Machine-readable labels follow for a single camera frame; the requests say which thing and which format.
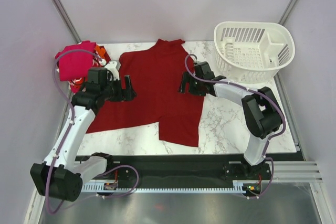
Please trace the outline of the dark red t-shirt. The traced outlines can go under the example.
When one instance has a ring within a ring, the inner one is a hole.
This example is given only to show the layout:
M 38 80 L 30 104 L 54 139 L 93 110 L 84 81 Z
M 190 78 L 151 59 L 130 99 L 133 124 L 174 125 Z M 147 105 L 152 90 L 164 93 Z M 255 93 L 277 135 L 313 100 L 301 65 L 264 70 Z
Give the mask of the dark red t-shirt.
M 119 74 L 130 76 L 137 95 L 130 102 L 106 102 L 87 132 L 158 123 L 160 140 L 197 147 L 204 97 L 179 92 L 186 68 L 193 69 L 184 43 L 159 39 L 147 50 L 123 53 Z

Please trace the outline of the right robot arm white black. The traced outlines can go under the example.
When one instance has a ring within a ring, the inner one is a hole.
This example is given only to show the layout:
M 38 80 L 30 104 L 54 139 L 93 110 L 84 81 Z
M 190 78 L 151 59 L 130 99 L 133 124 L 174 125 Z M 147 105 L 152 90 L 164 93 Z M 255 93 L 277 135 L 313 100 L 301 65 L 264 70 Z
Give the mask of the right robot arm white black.
M 210 94 L 243 108 L 250 137 L 244 152 L 246 162 L 241 164 L 240 172 L 245 178 L 254 178 L 259 173 L 258 164 L 265 160 L 270 140 L 279 135 L 277 131 L 281 126 L 286 127 L 284 114 L 272 89 L 263 87 L 255 91 L 229 82 L 223 76 L 215 77 L 207 62 L 197 62 L 194 67 L 194 72 L 186 67 L 179 92 L 203 97 Z

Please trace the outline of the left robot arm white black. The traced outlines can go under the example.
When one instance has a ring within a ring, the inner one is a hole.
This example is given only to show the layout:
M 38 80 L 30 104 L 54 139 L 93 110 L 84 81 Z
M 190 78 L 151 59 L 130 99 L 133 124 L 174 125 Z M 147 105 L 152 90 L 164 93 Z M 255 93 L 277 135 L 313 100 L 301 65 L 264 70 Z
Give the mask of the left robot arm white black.
M 136 97 L 131 77 L 121 81 L 117 70 L 93 67 L 88 81 L 72 97 L 68 119 L 58 140 L 42 163 L 34 163 L 30 175 L 38 193 L 46 198 L 74 202 L 85 183 L 115 173 L 112 156 L 94 153 L 76 164 L 78 149 L 91 123 L 106 102 L 128 102 Z

